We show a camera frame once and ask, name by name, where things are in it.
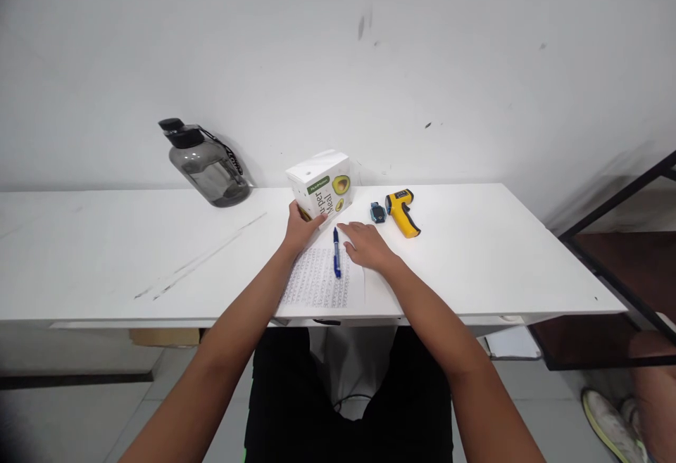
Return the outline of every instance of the hand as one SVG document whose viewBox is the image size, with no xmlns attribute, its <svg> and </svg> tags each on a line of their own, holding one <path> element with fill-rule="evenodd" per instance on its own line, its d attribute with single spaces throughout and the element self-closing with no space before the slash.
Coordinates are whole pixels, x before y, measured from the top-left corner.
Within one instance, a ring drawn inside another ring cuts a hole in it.
<svg viewBox="0 0 676 463">
<path fill-rule="evenodd" d="M 338 228 L 352 241 L 345 242 L 345 249 L 354 263 L 381 272 L 397 259 L 374 225 L 350 222 L 338 224 Z"/>
<path fill-rule="evenodd" d="M 312 234 L 326 220 L 326 215 L 319 215 L 310 222 L 303 220 L 298 203 L 292 201 L 289 205 L 289 221 L 287 222 L 287 235 L 284 237 L 282 247 L 298 255 L 308 244 Z"/>
</svg>

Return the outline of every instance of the blue pen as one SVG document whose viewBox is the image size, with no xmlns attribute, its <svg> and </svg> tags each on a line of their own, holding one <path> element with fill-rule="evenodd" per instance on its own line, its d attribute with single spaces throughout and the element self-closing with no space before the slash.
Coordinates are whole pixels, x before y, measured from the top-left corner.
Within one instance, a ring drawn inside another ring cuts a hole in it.
<svg viewBox="0 0 676 463">
<path fill-rule="evenodd" d="M 338 252 L 338 229 L 333 228 L 333 246 L 335 255 L 333 256 L 333 270 L 336 272 L 336 278 L 340 278 L 340 254 Z"/>
</svg>

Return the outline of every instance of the avocado box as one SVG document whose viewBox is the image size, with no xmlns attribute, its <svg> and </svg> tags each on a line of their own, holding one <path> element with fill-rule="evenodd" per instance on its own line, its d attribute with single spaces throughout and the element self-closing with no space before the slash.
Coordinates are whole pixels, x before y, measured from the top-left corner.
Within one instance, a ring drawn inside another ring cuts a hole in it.
<svg viewBox="0 0 676 463">
<path fill-rule="evenodd" d="M 344 153 L 323 151 L 286 173 L 305 220 L 325 213 L 328 222 L 352 204 L 350 157 Z"/>
</svg>

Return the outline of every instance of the bottle cap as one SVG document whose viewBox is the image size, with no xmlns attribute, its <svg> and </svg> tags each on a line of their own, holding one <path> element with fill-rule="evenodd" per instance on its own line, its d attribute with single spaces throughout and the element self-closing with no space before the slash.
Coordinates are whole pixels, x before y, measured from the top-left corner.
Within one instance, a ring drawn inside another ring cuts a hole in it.
<svg viewBox="0 0 676 463">
<path fill-rule="evenodd" d="M 204 136 L 199 129 L 185 126 L 185 123 L 179 118 L 166 118 L 158 122 L 164 135 L 176 148 L 192 148 L 204 142 Z"/>
<path fill-rule="evenodd" d="M 158 124 L 165 131 L 176 131 L 185 127 L 185 123 L 180 118 L 165 118 L 164 120 L 160 120 Z"/>
</svg>

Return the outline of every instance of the white sneaker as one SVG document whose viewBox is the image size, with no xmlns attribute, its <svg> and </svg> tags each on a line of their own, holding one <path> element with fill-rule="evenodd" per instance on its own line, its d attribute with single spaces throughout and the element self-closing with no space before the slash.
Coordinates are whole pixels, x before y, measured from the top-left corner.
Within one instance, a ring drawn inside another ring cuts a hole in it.
<svg viewBox="0 0 676 463">
<path fill-rule="evenodd" d="M 582 406 L 591 429 L 622 463 L 650 462 L 634 429 L 600 393 L 593 389 L 583 391 Z"/>
<path fill-rule="evenodd" d="M 641 421 L 639 420 L 639 409 L 636 405 L 636 400 L 633 397 L 627 398 L 620 405 L 620 415 L 629 424 L 640 440 L 641 436 Z"/>
</svg>

